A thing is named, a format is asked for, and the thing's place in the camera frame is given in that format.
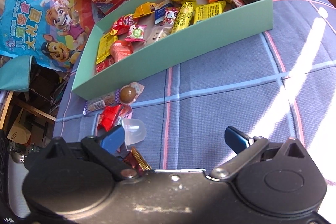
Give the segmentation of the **dark red patterned snack packet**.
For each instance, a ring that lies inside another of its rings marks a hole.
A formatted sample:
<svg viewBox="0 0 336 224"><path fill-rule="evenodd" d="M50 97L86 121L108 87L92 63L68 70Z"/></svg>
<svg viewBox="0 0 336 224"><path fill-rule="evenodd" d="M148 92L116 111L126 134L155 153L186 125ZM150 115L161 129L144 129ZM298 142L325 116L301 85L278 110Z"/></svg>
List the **dark red patterned snack packet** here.
<svg viewBox="0 0 336 224"><path fill-rule="evenodd" d="M100 62L96 65L96 74L100 73L104 69L107 69L111 65L114 64L114 58L113 56L108 56L104 61Z"/></svg>

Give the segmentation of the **yellow wafer packet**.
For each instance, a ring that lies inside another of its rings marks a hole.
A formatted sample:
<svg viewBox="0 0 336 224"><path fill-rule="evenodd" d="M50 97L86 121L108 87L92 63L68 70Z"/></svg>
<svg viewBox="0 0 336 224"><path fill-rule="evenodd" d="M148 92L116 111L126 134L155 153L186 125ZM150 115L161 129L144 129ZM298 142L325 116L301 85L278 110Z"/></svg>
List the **yellow wafer packet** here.
<svg viewBox="0 0 336 224"><path fill-rule="evenodd" d="M107 33L100 38L96 58L96 65L103 62L110 55L110 47L117 40L118 36L111 35L110 33Z"/></svg>

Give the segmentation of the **red spicy strip packet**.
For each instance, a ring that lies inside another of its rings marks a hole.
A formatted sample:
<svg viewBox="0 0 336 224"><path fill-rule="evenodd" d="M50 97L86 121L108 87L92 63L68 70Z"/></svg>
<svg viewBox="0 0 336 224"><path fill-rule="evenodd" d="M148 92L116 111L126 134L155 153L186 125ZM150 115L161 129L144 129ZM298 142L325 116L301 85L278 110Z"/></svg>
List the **red spicy strip packet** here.
<svg viewBox="0 0 336 224"><path fill-rule="evenodd" d="M133 53L133 45L125 40L117 40L110 46L110 55L117 63Z"/></svg>

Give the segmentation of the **pink green candy packet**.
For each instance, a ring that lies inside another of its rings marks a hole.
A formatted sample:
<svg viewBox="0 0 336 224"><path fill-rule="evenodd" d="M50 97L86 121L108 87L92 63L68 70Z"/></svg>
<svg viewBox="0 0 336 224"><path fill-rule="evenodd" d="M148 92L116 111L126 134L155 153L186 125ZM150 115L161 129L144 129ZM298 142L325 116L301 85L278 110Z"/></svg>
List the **pink green candy packet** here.
<svg viewBox="0 0 336 224"><path fill-rule="evenodd" d="M132 24L125 38L127 42L145 42L147 25Z"/></svg>

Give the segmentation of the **red rainbow candy packet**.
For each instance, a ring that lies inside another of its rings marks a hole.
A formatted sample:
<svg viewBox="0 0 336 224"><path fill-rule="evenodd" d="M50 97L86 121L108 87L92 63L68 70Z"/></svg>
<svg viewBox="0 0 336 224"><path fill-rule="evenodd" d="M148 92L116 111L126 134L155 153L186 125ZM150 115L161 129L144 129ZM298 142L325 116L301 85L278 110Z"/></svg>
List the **red rainbow candy packet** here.
<svg viewBox="0 0 336 224"><path fill-rule="evenodd" d="M110 30L110 35L123 35L129 31L130 26L134 24L133 14L127 14L114 22Z"/></svg>

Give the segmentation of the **orange candy packet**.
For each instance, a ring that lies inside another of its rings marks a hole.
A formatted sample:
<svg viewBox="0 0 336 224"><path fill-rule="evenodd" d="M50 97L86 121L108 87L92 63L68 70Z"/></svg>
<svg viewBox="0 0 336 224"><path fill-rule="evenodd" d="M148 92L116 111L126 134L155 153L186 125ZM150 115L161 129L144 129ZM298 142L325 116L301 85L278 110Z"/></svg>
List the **orange candy packet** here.
<svg viewBox="0 0 336 224"><path fill-rule="evenodd" d="M143 16L151 15L155 11L156 3L146 2L139 5L133 13L133 19L141 18Z"/></svg>

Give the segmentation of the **blue white cracker packet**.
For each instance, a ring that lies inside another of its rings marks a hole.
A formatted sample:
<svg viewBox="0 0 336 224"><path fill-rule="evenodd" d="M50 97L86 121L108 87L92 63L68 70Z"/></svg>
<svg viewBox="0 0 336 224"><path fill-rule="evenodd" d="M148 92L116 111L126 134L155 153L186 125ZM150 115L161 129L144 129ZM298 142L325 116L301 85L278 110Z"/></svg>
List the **blue white cracker packet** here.
<svg viewBox="0 0 336 224"><path fill-rule="evenodd" d="M173 7L171 0L164 0L157 3L154 8L154 24L160 24L165 17L166 8Z"/></svg>

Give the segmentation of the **yellow text snack packet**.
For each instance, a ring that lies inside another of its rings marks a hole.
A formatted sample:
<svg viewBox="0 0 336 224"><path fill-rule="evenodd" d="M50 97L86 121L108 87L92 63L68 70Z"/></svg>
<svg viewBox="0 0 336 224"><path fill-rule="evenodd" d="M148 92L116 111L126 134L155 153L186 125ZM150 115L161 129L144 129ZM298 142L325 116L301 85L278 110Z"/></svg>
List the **yellow text snack packet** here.
<svg viewBox="0 0 336 224"><path fill-rule="evenodd" d="M196 7L193 24L222 14L225 7L226 1L213 2Z"/></svg>

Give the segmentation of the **red double happiness candy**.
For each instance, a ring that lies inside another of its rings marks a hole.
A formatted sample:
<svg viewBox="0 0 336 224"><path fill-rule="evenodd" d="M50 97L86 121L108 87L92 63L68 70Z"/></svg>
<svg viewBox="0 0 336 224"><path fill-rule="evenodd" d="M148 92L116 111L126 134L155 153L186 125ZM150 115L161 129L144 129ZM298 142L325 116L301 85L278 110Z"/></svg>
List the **red double happiness candy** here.
<svg viewBox="0 0 336 224"><path fill-rule="evenodd" d="M97 129L110 131L116 124L118 118L131 118L132 108L127 105L106 106L98 119Z"/></svg>

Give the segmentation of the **brown gold chocolate packet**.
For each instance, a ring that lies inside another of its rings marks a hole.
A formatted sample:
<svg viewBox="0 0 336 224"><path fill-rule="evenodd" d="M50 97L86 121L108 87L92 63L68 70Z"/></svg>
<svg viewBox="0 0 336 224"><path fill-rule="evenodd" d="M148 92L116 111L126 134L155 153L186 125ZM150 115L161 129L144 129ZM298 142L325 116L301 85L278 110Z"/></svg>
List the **brown gold chocolate packet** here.
<svg viewBox="0 0 336 224"><path fill-rule="evenodd" d="M150 164L142 157L135 147L131 147L129 153L124 157L123 162L135 169L139 175L152 170Z"/></svg>

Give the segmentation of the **white jelly cup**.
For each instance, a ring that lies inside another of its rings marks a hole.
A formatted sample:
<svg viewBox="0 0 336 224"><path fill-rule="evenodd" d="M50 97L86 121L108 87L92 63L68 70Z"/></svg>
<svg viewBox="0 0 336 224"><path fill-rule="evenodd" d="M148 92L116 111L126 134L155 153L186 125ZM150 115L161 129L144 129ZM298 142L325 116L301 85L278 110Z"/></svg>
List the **white jelly cup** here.
<svg viewBox="0 0 336 224"><path fill-rule="evenodd" d="M146 138L146 128L143 121L133 118L120 118L118 123L124 129L126 146L137 144Z"/></svg>

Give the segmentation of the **purple snack bar wrapper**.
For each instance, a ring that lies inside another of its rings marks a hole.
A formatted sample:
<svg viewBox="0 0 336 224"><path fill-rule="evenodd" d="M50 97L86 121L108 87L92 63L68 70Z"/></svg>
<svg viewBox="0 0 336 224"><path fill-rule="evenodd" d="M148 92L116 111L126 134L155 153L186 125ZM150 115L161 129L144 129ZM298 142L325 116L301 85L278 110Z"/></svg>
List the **purple snack bar wrapper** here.
<svg viewBox="0 0 336 224"><path fill-rule="evenodd" d="M104 109L107 106L114 106L120 103L120 89L105 94L104 96L88 100L83 109L83 114L87 115L91 112Z"/></svg>

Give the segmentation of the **chocolate ball lollipop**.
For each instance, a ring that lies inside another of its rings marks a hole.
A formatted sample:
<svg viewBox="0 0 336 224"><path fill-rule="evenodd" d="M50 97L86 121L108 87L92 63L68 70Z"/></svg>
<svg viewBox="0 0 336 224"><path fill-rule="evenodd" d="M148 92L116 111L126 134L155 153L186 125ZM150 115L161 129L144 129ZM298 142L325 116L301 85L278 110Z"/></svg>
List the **chocolate ball lollipop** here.
<svg viewBox="0 0 336 224"><path fill-rule="evenodd" d="M124 105L131 105L137 100L144 90L144 86L137 82L132 82L120 89L120 102Z"/></svg>

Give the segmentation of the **blue cartoon dog snack bag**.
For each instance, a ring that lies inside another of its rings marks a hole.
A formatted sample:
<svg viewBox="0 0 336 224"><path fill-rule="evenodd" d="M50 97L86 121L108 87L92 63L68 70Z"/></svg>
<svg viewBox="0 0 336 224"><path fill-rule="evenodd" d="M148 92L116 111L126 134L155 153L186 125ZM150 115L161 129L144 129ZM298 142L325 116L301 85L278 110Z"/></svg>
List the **blue cartoon dog snack bag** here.
<svg viewBox="0 0 336 224"><path fill-rule="evenodd" d="M5 0L1 55L31 55L43 67L70 72L103 16L91 0Z"/></svg>

